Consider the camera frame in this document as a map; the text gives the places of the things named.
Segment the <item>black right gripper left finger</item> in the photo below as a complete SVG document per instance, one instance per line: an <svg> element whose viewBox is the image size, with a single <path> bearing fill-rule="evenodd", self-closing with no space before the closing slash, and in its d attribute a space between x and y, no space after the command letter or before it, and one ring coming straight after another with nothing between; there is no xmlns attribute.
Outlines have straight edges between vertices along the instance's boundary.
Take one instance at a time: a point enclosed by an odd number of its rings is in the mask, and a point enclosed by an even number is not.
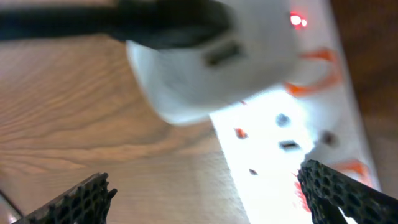
<svg viewBox="0 0 398 224"><path fill-rule="evenodd" d="M106 224L111 200L107 173L96 173L50 202L23 216L15 224Z"/></svg>

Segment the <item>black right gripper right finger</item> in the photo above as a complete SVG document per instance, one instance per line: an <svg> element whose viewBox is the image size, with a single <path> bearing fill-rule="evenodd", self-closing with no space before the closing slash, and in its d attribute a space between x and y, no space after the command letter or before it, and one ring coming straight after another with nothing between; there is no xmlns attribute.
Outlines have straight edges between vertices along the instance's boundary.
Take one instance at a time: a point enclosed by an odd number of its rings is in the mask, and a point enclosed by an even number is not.
<svg viewBox="0 0 398 224"><path fill-rule="evenodd" d="M397 224L397 199L316 160L302 163L298 181L315 224Z"/></svg>

